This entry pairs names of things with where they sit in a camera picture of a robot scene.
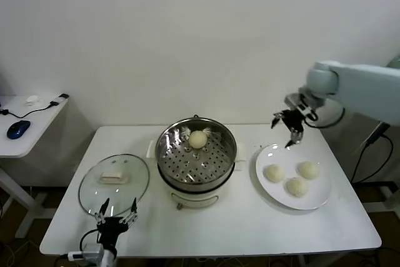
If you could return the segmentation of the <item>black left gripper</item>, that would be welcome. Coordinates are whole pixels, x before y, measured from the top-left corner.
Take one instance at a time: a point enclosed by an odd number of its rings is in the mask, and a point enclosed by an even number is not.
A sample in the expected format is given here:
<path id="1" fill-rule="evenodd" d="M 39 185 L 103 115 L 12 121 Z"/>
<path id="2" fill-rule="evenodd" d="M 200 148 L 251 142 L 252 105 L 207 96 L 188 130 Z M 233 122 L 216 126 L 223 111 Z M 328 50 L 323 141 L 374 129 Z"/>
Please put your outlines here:
<path id="1" fill-rule="evenodd" d="M 99 243 L 104 249 L 116 249 L 116 243 L 120 234 L 125 233 L 129 226 L 138 218 L 137 198 L 132 202 L 130 213 L 126 217 L 105 217 L 109 205 L 109 198 L 101 205 L 99 211 L 94 214 L 97 222 L 97 230 L 100 232 Z"/>

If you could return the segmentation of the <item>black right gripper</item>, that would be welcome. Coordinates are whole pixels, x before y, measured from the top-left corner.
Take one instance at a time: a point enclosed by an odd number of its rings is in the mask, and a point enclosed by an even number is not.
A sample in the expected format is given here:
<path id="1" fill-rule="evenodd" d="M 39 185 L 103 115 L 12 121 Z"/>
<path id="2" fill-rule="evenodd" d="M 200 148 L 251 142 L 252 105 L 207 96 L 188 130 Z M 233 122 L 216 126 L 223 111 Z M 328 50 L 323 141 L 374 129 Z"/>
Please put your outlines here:
<path id="1" fill-rule="evenodd" d="M 273 129 L 281 121 L 291 132 L 290 139 L 286 143 L 285 148 L 299 144 L 303 139 L 303 114 L 297 109 L 285 109 L 283 111 L 274 113 L 274 118 L 271 121 L 271 129 Z"/>

